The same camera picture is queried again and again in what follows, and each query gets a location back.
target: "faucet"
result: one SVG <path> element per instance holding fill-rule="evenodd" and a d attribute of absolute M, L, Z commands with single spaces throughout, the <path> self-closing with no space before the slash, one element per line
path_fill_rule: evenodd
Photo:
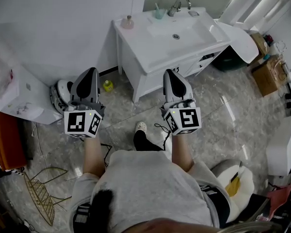
<path fill-rule="evenodd" d="M 191 2 L 190 2 L 190 0 L 186 0 L 186 1 L 188 3 L 188 10 L 190 10 L 191 9 Z M 171 6 L 171 8 L 169 9 L 167 14 L 170 17 L 173 17 L 175 12 L 179 12 L 180 10 L 181 10 L 181 1 L 180 0 L 176 0 L 175 4 L 173 6 Z"/>

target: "cabinet door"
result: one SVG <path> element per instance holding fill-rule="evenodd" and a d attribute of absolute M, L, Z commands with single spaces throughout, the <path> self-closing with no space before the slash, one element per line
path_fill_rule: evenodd
<path fill-rule="evenodd" d="M 173 70 L 177 73 L 181 74 L 182 76 L 187 76 L 188 72 L 191 69 L 191 66 L 197 63 L 200 60 L 201 57 L 196 57 L 187 61 L 184 61 L 177 65 L 177 67 L 174 67 Z"/>
<path fill-rule="evenodd" d="M 193 65 L 191 65 L 191 69 L 188 71 L 187 76 L 200 72 L 203 70 L 206 66 L 210 64 L 210 62 L 213 60 L 213 58 L 209 58 L 203 61 L 195 62 Z"/>
<path fill-rule="evenodd" d="M 165 70 L 162 70 L 154 75 L 145 76 L 145 85 L 143 87 L 142 96 L 163 86 L 164 73 Z"/>

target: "shoe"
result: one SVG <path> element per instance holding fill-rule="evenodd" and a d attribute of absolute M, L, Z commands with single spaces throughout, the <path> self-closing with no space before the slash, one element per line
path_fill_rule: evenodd
<path fill-rule="evenodd" d="M 146 123 L 145 122 L 138 122 L 136 125 L 135 132 L 137 132 L 138 130 L 142 130 L 144 133 L 146 133 L 146 130 L 147 130 Z"/>

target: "cable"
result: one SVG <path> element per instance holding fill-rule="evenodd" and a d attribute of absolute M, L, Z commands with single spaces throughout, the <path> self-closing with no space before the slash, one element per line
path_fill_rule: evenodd
<path fill-rule="evenodd" d="M 282 94 L 282 96 L 280 95 L 280 93 L 278 92 L 278 95 L 279 95 L 279 97 L 281 98 L 281 99 L 283 99 L 283 97 L 285 96 L 285 92 L 283 92 L 283 94 Z"/>
<path fill-rule="evenodd" d="M 276 64 L 275 64 L 274 67 L 273 67 L 273 72 L 274 72 L 275 75 L 277 76 L 277 72 L 276 72 L 275 68 L 276 68 L 276 65 L 278 65 L 278 64 L 281 62 L 281 57 L 278 56 L 278 58 L 277 58 L 276 60 L 274 60 L 274 61 L 271 63 L 271 65 L 273 65 L 274 62 L 276 62 Z"/>
<path fill-rule="evenodd" d="M 34 126 L 34 128 L 33 128 L 33 131 L 32 131 L 31 136 L 34 136 L 34 129 L 37 130 L 37 139 L 38 139 L 38 143 L 39 143 L 40 152 L 41 152 L 42 157 L 43 157 L 44 166 L 45 166 L 45 169 L 46 169 L 46 172 L 47 172 L 47 181 L 48 181 L 48 180 L 49 180 L 49 173 L 48 173 L 47 164 L 46 164 L 46 162 L 45 162 L 44 154 L 43 154 L 42 149 L 41 149 L 41 144 L 40 144 L 40 138 L 39 138 L 39 131 L 38 131 L 37 123 L 35 123 L 35 126 Z M 59 204 L 56 204 L 56 205 L 58 205 L 58 206 L 59 206 L 60 208 L 62 208 L 65 212 L 67 212 L 67 210 L 66 210 L 64 207 L 62 207 L 61 205 L 59 205 Z"/>
<path fill-rule="evenodd" d="M 30 232 L 40 233 L 39 231 L 36 231 L 34 226 L 30 224 L 27 220 L 24 220 L 24 225 L 30 230 Z"/>
<path fill-rule="evenodd" d="M 104 143 L 101 143 L 100 145 L 101 145 L 101 146 L 105 146 L 105 147 L 107 147 L 107 149 L 108 149 L 108 152 L 106 153 L 105 157 L 103 158 L 103 161 L 104 161 L 104 163 L 105 163 L 105 167 L 108 167 L 109 165 L 106 163 L 106 159 L 107 159 L 107 156 L 108 156 L 110 150 L 112 149 L 112 146 L 111 146 L 111 145 L 104 144 Z"/>
<path fill-rule="evenodd" d="M 274 184 L 270 183 L 269 181 L 268 181 L 268 184 L 269 184 L 271 187 L 276 188 L 276 190 L 281 190 L 281 189 L 282 189 L 281 187 L 279 187 L 279 186 L 277 186 L 277 185 L 274 185 Z"/>
<path fill-rule="evenodd" d="M 158 123 L 155 123 L 154 126 L 155 126 L 156 128 L 161 127 L 162 130 L 163 130 L 165 133 L 167 133 L 167 136 L 166 136 L 166 138 L 165 138 L 165 140 L 164 140 L 164 143 L 163 143 L 164 151 L 166 151 L 166 147 L 165 147 L 165 145 L 166 145 L 166 141 L 167 141 L 168 137 L 170 136 L 171 131 L 170 131 L 169 129 L 167 129 L 165 126 L 162 126 L 161 124 L 158 124 Z"/>

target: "bathroom sink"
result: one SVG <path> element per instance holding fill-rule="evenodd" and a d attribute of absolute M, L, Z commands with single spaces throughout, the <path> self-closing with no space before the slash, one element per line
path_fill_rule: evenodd
<path fill-rule="evenodd" d="M 199 15 L 192 17 L 189 11 Z M 146 73 L 230 43 L 205 8 L 181 8 L 173 17 L 165 14 L 161 20 L 148 11 L 133 15 L 132 20 L 131 30 L 123 29 L 120 19 L 113 22 Z"/>

